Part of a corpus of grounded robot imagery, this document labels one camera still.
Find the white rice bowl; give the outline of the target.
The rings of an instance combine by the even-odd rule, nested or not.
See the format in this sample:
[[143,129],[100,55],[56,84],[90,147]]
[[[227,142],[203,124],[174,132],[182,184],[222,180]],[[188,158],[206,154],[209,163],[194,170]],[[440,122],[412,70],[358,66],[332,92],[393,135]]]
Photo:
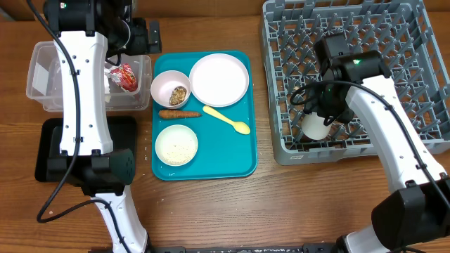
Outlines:
[[155,140],[155,153],[164,164],[180,167],[188,164],[198,151],[198,138],[194,131],[181,124],[163,129]]

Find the white plastic cup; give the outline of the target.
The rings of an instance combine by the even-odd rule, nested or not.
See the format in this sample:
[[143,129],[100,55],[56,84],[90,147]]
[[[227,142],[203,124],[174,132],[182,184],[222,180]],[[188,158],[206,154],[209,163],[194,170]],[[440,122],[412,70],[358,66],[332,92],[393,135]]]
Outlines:
[[324,139],[332,127],[331,124],[326,126],[324,121],[325,119],[319,117],[316,112],[312,112],[310,115],[306,114],[301,125],[303,134],[312,140]]

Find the white tissue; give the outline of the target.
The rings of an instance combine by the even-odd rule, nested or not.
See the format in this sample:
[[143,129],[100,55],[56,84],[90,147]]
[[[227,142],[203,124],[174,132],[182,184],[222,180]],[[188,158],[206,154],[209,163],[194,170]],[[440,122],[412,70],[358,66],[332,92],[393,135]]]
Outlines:
[[110,84],[109,84],[110,70],[108,68],[104,69],[104,91],[105,91],[105,102],[110,102]]

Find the red snack wrapper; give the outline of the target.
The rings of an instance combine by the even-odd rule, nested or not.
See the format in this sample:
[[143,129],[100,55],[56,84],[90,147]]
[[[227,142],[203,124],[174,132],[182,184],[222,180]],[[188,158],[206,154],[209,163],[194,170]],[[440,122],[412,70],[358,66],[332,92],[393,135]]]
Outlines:
[[138,88],[137,79],[128,63],[111,69],[109,78],[125,91],[135,92]]

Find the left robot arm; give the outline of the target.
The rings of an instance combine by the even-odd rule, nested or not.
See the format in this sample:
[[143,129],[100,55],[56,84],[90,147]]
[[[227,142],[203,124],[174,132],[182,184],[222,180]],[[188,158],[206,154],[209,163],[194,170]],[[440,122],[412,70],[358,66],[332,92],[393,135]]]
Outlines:
[[37,13],[53,37],[63,88],[59,153],[48,158],[46,176],[80,188],[98,207],[114,252],[151,249],[131,196],[133,149],[114,146],[106,116],[105,65],[161,50],[159,33],[132,13],[131,1],[46,1]]

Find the small pink bowl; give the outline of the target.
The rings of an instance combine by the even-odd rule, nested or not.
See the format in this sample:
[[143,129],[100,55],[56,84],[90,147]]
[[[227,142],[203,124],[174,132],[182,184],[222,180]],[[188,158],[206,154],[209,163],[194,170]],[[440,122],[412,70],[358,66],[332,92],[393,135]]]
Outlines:
[[[172,91],[178,86],[183,86],[187,90],[186,98],[181,104],[170,105],[169,98]],[[154,78],[150,87],[150,92],[153,100],[162,107],[167,109],[179,109],[187,103],[190,97],[191,83],[184,73],[176,70],[168,70],[160,73]]]

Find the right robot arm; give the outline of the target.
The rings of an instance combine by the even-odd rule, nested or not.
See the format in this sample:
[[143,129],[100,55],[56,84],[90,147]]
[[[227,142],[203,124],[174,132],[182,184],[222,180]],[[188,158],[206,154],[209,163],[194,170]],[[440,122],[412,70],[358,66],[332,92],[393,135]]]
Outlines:
[[371,224],[337,239],[332,252],[405,252],[449,236],[449,176],[413,128],[377,51],[317,49],[322,81],[304,90],[304,134],[321,140],[335,122],[357,116],[385,170],[390,195]]

